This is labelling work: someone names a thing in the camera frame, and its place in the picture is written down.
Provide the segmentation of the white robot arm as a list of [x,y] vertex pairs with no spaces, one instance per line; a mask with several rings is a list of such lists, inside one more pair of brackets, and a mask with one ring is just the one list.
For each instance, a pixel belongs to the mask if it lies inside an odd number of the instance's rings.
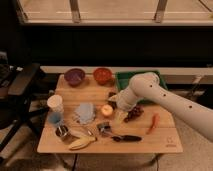
[[136,74],[128,86],[109,98],[123,111],[130,111],[140,100],[147,99],[175,114],[192,129],[213,142],[213,109],[176,95],[160,85],[154,72]]

